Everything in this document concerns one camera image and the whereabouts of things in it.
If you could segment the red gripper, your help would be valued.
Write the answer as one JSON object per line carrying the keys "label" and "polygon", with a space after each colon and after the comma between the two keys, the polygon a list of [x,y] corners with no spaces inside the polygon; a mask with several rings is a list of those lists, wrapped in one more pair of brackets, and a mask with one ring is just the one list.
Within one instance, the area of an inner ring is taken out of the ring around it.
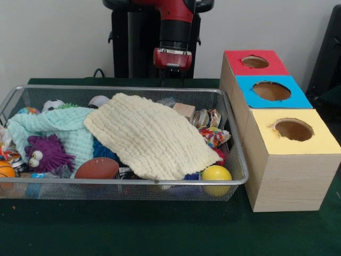
{"label": "red gripper", "polygon": [[176,68],[180,71],[180,86],[184,86],[186,71],[192,64],[190,51],[172,50],[156,47],[153,51],[153,64],[160,68],[160,86],[165,86],[167,68]]}

